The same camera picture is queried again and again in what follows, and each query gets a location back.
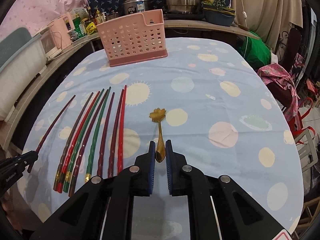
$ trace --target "tablecloth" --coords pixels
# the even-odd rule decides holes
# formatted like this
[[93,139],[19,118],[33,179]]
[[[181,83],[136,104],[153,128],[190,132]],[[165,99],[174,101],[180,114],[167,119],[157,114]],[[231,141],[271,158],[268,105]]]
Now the tablecloth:
[[[303,205],[302,173],[294,140],[274,97],[228,44],[171,38],[166,46],[166,58],[118,67],[109,67],[105,51],[97,51],[66,77],[39,114],[23,152],[36,149],[59,111],[76,97],[46,139],[32,172],[18,181],[23,198],[42,221],[68,199],[52,188],[71,127],[89,94],[111,86],[115,101],[107,134],[110,147],[117,103],[126,84],[124,167],[147,152],[149,141],[157,141],[157,124],[149,113],[165,108],[164,140],[171,139],[175,152],[184,154],[188,164],[205,175],[231,176],[291,233]],[[76,190],[84,184],[92,135]],[[94,175],[98,158],[96,153]],[[132,239],[189,239],[187,198],[169,196],[164,162],[156,163],[152,196],[134,200]]]

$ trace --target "metal screw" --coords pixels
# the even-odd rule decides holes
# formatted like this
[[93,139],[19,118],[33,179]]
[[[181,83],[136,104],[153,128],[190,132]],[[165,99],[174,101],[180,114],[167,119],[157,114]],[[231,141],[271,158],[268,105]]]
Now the metal screw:
[[182,170],[185,172],[189,172],[189,171],[192,171],[192,167],[190,165],[184,165],[182,167]]
[[135,172],[138,172],[140,170],[140,168],[138,166],[131,166],[129,168],[129,171],[135,173]]
[[229,183],[230,182],[230,177],[227,176],[227,175],[223,175],[221,176],[221,181],[224,182],[224,183]]
[[91,179],[91,182],[93,184],[98,184],[101,182],[101,178],[99,176],[94,176],[92,179]]

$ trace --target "red chopstick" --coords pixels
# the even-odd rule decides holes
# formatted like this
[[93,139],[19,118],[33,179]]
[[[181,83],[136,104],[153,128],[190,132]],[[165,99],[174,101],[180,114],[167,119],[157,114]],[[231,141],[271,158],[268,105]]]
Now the red chopstick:
[[89,112],[90,112],[91,108],[93,107],[95,101],[97,100],[97,97],[99,96],[99,94],[100,94],[100,91],[97,92],[95,98],[93,99],[92,103],[90,104],[90,106],[89,106],[87,112],[85,113],[84,117],[82,118],[81,123],[80,123],[80,125],[78,127],[78,130],[77,130],[77,132],[76,132],[76,134],[75,134],[75,136],[73,138],[73,141],[72,141],[71,146],[69,148],[68,154],[66,156],[66,160],[65,160],[65,162],[63,164],[63,167],[62,167],[62,170],[61,170],[61,176],[60,176],[60,179],[59,179],[59,182],[58,182],[58,185],[57,185],[57,191],[59,193],[62,193],[62,187],[63,187],[64,180],[66,178],[66,172],[67,172],[67,168],[68,168],[68,165],[69,165],[69,162],[70,162],[71,154],[72,154],[73,149],[74,149],[74,147],[76,145],[76,142],[78,140],[78,137],[79,137],[79,134],[81,132],[81,129],[82,129],[84,123],[85,123],[85,120],[87,119],[87,117],[89,115]]
[[82,146],[80,148],[79,155],[78,155],[78,158],[76,160],[76,166],[75,166],[75,168],[73,170],[73,173],[72,173],[72,179],[71,179],[70,190],[69,190],[69,197],[72,197],[72,195],[75,193],[76,183],[77,183],[78,173],[79,173],[79,168],[80,168],[80,164],[81,164],[81,161],[82,161],[82,156],[83,156],[85,147],[87,145],[87,142],[88,142],[92,127],[94,125],[94,122],[97,119],[98,113],[99,113],[100,108],[101,108],[101,106],[102,106],[102,104],[104,102],[104,99],[106,98],[107,93],[108,93],[108,90],[104,93],[104,95],[102,97],[102,100],[100,101],[100,103],[98,105],[98,108],[96,109],[96,112],[94,113],[94,115],[93,115],[93,117],[91,119],[89,127],[88,127],[88,129],[86,131],[86,134],[84,136],[84,140],[82,141]]
[[[70,103],[72,102],[72,100],[76,97],[76,95],[74,95],[70,101],[64,106],[64,108],[62,108],[62,110],[60,111],[60,113],[57,115],[56,119],[53,120],[52,124],[49,126],[49,128],[47,129],[47,131],[45,132],[44,136],[42,137],[41,142],[39,143],[36,152],[39,153],[41,150],[42,145],[44,144],[45,139],[48,137],[49,133],[51,132],[53,126],[56,124],[56,122],[58,121],[59,117],[62,115],[62,113],[64,112],[64,110],[68,107],[68,105],[70,105]],[[31,163],[28,167],[28,173],[31,172],[33,167],[33,163]]]
[[108,124],[109,124],[111,108],[112,108],[112,103],[113,103],[113,98],[114,97],[115,97],[115,93],[113,92],[111,100],[110,100],[110,104],[109,104],[106,120],[104,121],[104,127],[103,127],[103,132],[102,132],[100,151],[99,151],[99,160],[98,160],[98,170],[97,170],[97,176],[100,176],[100,177],[102,177],[102,174],[103,174],[104,150],[105,150],[105,147],[106,147],[107,130],[108,130]]
[[124,93],[122,98],[120,124],[119,124],[119,141],[118,141],[118,163],[117,172],[119,173],[123,170],[123,137],[124,137],[124,108],[125,108],[125,95],[127,93],[127,85],[124,86]]
[[113,127],[113,134],[111,140],[111,147],[110,147],[110,156],[109,156],[109,167],[108,167],[108,178],[113,177],[113,167],[115,162],[115,151],[116,151],[116,137],[117,137],[117,130],[118,130],[118,123],[119,123],[119,115],[120,115],[120,108],[122,103],[124,90],[121,91],[121,96],[119,99],[118,110],[115,119],[115,125]]

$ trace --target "green bag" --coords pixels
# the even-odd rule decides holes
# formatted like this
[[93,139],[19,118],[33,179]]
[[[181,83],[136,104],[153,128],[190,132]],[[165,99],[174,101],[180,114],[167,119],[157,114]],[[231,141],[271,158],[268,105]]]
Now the green bag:
[[237,49],[237,51],[241,54],[242,57],[249,63],[249,65],[254,69],[258,70],[259,68],[269,65],[271,63],[271,51],[270,48],[263,43],[262,39],[259,37],[258,40],[246,37],[242,46]]

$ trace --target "pink plastic basket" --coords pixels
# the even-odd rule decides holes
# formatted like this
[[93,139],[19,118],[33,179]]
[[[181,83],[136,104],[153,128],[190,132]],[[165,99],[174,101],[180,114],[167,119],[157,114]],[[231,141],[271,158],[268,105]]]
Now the pink plastic basket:
[[168,56],[161,9],[115,18],[97,29],[111,67]]

